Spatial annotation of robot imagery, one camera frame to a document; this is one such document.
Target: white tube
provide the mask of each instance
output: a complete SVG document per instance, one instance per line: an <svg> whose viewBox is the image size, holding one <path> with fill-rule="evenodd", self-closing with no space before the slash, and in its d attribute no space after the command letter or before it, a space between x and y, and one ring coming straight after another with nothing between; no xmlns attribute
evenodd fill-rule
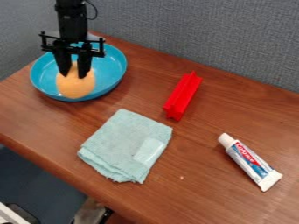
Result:
<svg viewBox="0 0 299 224"><path fill-rule="evenodd" d="M269 189L276 181L283 177L257 154L239 141L235 140L227 133L219 136L219 142L225 148L225 152L235 160L243 171L253 179L261 191Z"/></svg>

